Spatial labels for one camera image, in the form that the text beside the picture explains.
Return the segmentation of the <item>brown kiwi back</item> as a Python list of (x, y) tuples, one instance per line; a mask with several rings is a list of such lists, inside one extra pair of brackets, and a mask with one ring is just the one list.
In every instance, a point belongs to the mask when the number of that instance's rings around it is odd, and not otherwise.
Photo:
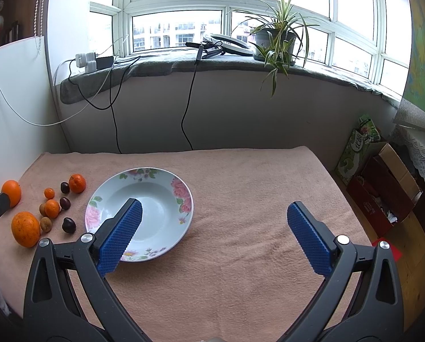
[(45, 203), (41, 203), (38, 209), (42, 217), (47, 217), (45, 213)]

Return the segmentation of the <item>open cardboard box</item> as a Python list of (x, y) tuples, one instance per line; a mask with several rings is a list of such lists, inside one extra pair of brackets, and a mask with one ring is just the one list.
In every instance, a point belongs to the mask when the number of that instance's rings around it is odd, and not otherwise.
[(392, 146), (379, 146), (348, 182), (347, 193), (383, 237), (412, 213), (422, 192)]

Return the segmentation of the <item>potted spider plant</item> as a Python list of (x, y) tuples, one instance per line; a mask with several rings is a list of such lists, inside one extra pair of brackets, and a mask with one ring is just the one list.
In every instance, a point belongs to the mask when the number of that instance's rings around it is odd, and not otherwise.
[(256, 0), (265, 5), (267, 14), (254, 13), (245, 9), (233, 9), (232, 13), (245, 16), (246, 21), (255, 20), (256, 26), (249, 33), (263, 42), (253, 42), (257, 57), (270, 70), (266, 78), (271, 81), (271, 96), (277, 89), (277, 76), (282, 73), (289, 76), (291, 68), (300, 57), (300, 51), (310, 50), (309, 29), (317, 26), (309, 23), (308, 17), (297, 11), (292, 0), (276, 0), (270, 4), (265, 0)]

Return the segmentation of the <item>brown kiwi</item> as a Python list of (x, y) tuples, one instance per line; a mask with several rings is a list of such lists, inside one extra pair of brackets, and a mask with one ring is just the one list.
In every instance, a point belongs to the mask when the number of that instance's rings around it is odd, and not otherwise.
[(42, 232), (50, 232), (52, 230), (52, 220), (49, 217), (42, 217), (40, 219), (40, 228)]
[(47, 217), (45, 213), (45, 203), (41, 203), (38, 209), (42, 217)]

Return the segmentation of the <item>green patterned bag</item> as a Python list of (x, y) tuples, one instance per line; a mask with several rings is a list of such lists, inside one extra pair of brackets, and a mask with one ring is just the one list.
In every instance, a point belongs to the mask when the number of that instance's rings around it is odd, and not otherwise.
[(378, 146), (381, 141), (382, 136), (370, 115), (366, 113), (361, 115), (358, 126), (352, 129), (334, 170), (345, 185), (348, 185), (361, 168), (371, 147), (375, 144)]

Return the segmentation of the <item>black power adapter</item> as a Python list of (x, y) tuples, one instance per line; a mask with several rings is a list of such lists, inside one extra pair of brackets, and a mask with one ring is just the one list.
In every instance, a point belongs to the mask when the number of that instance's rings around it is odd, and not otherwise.
[(96, 57), (96, 69), (104, 70), (107, 68), (111, 68), (114, 64), (114, 60), (115, 60), (114, 56)]

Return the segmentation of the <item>small tangerine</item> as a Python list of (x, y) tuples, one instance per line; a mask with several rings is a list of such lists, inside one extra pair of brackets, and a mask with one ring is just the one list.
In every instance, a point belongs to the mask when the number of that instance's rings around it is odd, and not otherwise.
[(55, 191), (52, 188), (46, 188), (44, 190), (44, 195), (47, 200), (55, 198)]

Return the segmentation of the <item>brown kiwi front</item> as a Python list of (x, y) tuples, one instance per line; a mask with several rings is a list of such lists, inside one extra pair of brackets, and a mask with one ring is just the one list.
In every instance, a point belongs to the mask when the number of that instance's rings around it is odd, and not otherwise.
[(52, 220), (49, 217), (42, 217), (40, 219), (40, 228), (42, 232), (50, 232), (52, 230)]

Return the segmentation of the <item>large orange rough skin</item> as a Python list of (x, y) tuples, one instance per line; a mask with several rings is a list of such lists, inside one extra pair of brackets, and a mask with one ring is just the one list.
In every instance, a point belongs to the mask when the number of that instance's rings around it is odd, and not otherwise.
[(40, 238), (40, 224), (33, 214), (22, 211), (13, 217), (11, 232), (19, 245), (31, 248), (38, 243)]

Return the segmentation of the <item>white power strip with chargers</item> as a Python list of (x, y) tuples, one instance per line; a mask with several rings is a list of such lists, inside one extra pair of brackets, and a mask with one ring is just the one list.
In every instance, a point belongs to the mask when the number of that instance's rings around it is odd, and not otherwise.
[(97, 71), (96, 53), (78, 53), (75, 57), (76, 66), (80, 69), (84, 69), (85, 73), (94, 73)]

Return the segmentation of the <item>black device on windowsill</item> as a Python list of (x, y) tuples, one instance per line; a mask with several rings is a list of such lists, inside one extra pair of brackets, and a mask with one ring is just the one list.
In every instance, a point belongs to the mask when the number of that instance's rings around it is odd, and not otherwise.
[(222, 34), (206, 35), (200, 42), (186, 42), (184, 46), (198, 51), (197, 59), (206, 60), (225, 54), (237, 56), (253, 56), (253, 51), (246, 42)]

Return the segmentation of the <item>dark plum back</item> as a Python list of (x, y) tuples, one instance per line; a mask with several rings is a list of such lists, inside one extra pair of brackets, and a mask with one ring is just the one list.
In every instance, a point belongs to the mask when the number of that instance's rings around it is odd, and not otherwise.
[(70, 192), (70, 187), (68, 182), (62, 182), (60, 186), (61, 192), (65, 195), (68, 195)]

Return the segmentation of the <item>large smooth orange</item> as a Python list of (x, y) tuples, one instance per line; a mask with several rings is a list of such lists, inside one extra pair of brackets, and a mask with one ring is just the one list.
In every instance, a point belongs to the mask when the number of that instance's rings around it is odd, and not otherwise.
[(8, 196), (11, 208), (14, 208), (21, 200), (21, 187), (15, 180), (7, 180), (2, 185), (1, 192)]

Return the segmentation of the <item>dark plum front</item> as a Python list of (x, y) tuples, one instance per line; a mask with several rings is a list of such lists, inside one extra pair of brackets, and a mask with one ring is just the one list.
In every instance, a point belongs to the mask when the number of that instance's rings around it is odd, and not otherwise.
[(62, 230), (65, 233), (73, 234), (76, 231), (75, 221), (69, 217), (65, 217), (62, 222)]

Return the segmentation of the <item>medium tangerine with stem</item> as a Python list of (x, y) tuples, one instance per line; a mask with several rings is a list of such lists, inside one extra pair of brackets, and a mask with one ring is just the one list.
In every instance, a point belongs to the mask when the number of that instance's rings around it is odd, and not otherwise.
[(68, 183), (70, 191), (74, 194), (81, 194), (86, 189), (86, 180), (81, 174), (72, 174)]

